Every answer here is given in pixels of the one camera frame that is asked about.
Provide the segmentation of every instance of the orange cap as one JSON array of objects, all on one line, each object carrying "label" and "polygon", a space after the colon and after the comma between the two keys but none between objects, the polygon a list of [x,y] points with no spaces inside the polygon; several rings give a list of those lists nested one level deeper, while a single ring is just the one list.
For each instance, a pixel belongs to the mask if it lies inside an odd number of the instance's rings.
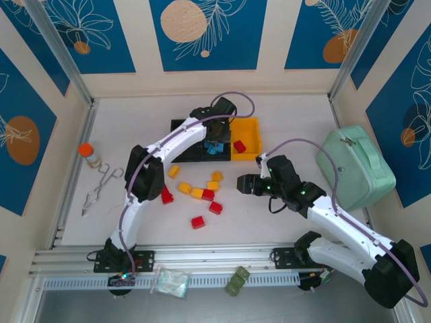
[{"label": "orange cap", "polygon": [[84,158],[91,156],[93,152],[93,146],[91,146],[89,143],[83,143],[78,148],[78,153]]}]

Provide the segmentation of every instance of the olive green block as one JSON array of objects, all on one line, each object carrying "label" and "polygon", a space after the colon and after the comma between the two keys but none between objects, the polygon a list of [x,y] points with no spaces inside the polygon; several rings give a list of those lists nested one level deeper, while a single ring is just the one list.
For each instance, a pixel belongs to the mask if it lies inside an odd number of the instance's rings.
[{"label": "olive green block", "polygon": [[231,295],[232,297],[237,296],[237,295],[238,295],[238,293],[240,292],[240,289],[239,289],[237,286],[235,286],[234,284],[232,284],[232,283],[228,283],[224,289],[225,289],[225,290],[228,292],[228,294],[229,294],[229,295]]},{"label": "olive green block", "polygon": [[239,288],[241,288],[245,284],[245,280],[242,279],[242,277],[240,277],[238,274],[233,275],[230,279],[230,282]]},{"label": "olive green block", "polygon": [[250,277],[250,273],[246,271],[243,266],[239,266],[238,269],[236,269],[236,274],[245,281]]}]

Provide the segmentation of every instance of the yellow cube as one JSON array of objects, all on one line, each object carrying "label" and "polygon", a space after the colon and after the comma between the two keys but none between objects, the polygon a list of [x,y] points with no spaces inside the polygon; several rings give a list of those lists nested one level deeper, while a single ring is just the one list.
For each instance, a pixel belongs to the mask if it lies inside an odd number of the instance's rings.
[{"label": "yellow cube", "polygon": [[183,194],[189,195],[191,193],[191,185],[188,183],[181,182],[178,186],[178,190]]},{"label": "yellow cube", "polygon": [[176,178],[176,175],[178,175],[178,172],[180,171],[180,167],[177,165],[173,165],[173,167],[170,169],[168,176],[171,178]]},{"label": "yellow cube", "polygon": [[214,192],[218,192],[218,190],[220,189],[220,185],[216,180],[213,180],[211,182],[208,182],[208,189],[213,190]]},{"label": "yellow cube", "polygon": [[194,199],[201,200],[202,194],[203,194],[202,188],[193,187],[191,190],[191,197],[193,197]]},{"label": "yellow cube", "polygon": [[223,174],[222,172],[214,172],[211,175],[212,180],[215,180],[216,182],[219,182],[220,180],[223,180]]}]

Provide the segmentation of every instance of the plastic bag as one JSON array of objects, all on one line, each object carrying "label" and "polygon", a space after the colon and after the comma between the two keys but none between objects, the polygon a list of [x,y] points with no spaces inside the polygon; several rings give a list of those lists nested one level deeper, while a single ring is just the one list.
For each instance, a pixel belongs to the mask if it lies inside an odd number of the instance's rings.
[{"label": "plastic bag", "polygon": [[150,293],[161,293],[185,298],[189,288],[190,274],[159,266],[152,282]]}]

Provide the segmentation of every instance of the bag handle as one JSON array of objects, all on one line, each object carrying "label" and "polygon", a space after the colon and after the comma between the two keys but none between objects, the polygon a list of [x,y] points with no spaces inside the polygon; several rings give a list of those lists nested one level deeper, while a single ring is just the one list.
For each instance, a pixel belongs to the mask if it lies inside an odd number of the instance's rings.
[{"label": "bag handle", "polygon": [[370,142],[368,138],[359,138],[357,139],[357,143],[363,148],[366,156],[368,157],[368,161],[370,163],[370,167],[376,178],[384,178],[385,173],[383,172],[382,166],[380,164],[380,156],[376,151],[374,145]]}]

